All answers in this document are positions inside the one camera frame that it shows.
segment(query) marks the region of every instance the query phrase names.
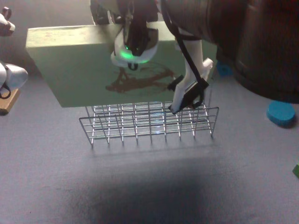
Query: wire rack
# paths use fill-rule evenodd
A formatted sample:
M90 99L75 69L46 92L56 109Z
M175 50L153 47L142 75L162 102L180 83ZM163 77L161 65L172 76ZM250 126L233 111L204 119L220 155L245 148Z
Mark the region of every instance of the wire rack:
M168 107L171 102L146 102L120 105L102 105L86 107L87 117L79 121L89 143L93 146L95 140L119 138L122 143L127 137L133 137L138 142L142 136L164 135L165 140L169 134L197 131L209 131L213 136L219 113L219 107L206 106L193 110L185 108L173 115Z

